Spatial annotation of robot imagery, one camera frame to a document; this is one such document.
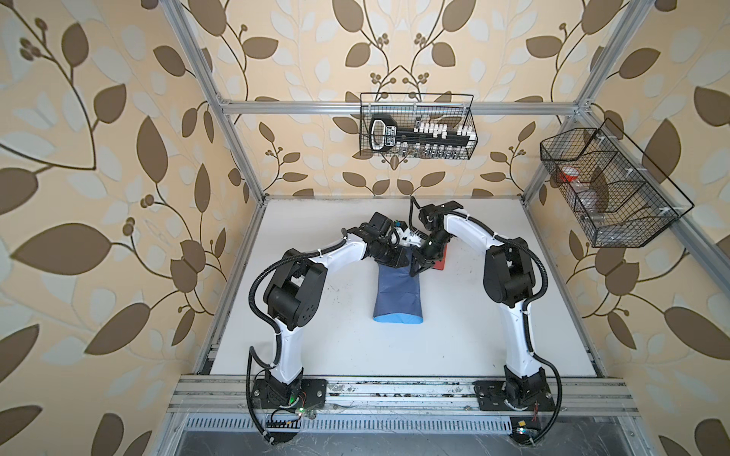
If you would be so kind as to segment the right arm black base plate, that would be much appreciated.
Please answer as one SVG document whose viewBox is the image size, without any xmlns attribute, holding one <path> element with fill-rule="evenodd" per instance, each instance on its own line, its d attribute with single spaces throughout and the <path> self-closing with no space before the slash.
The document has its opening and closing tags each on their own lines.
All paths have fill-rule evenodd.
<svg viewBox="0 0 730 456">
<path fill-rule="evenodd" d="M 553 412 L 557 399 L 543 380 L 480 380 L 473 391 L 483 412 Z"/>
</svg>

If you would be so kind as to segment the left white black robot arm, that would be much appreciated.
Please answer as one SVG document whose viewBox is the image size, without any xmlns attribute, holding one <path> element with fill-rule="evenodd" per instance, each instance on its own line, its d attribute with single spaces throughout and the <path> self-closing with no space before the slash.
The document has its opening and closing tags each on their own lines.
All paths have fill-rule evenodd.
<svg viewBox="0 0 730 456">
<path fill-rule="evenodd" d="M 374 213 L 368 222 L 341 231 L 340 240 L 322 249 L 286 251 L 252 282 L 247 300 L 255 317 L 274 332 L 273 359 L 265 362 L 256 348 L 248 351 L 247 369 L 263 372 L 260 397 L 270 408 L 304 405 L 302 329 L 314 318 L 327 277 L 350 264 L 372 258 L 377 264 L 400 268 L 409 264 L 406 254 L 410 227 Z"/>
</svg>

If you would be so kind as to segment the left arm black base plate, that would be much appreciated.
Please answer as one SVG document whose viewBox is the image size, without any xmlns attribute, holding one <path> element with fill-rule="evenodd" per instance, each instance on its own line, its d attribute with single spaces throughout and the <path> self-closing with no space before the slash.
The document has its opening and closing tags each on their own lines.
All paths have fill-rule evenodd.
<svg viewBox="0 0 730 456">
<path fill-rule="evenodd" d="M 297 378 L 285 384 L 271 376 L 255 381 L 252 396 L 255 406 L 265 410 L 316 410 L 324 407 L 327 386 L 323 378 Z"/>
</svg>

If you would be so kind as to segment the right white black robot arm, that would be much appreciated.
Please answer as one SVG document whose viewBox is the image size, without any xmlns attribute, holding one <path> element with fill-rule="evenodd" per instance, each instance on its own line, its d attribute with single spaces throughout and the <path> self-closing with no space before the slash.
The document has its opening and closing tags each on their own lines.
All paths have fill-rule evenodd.
<svg viewBox="0 0 730 456">
<path fill-rule="evenodd" d="M 530 304 L 541 298 L 549 286 L 546 267 L 524 239 L 499 235 L 468 215 L 456 201 L 421 205 L 416 198 L 410 198 L 409 215 L 414 213 L 418 213 L 427 231 L 410 229 L 420 239 L 412 253 L 412 277 L 435 267 L 452 239 L 459 239 L 484 256 L 483 288 L 500 306 L 506 340 L 503 397 L 514 410 L 528 408 L 540 393 L 549 391 L 543 359 L 535 352 L 530 328 Z"/>
</svg>

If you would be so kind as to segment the light blue wrapping paper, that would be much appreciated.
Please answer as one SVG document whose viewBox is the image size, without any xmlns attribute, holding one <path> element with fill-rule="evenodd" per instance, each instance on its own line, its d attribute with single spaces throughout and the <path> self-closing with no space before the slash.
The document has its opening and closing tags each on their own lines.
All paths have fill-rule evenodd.
<svg viewBox="0 0 730 456">
<path fill-rule="evenodd" d="M 373 319 L 379 323 L 421 324 L 423 322 L 419 277 L 410 267 L 378 266 L 378 292 Z"/>
</svg>

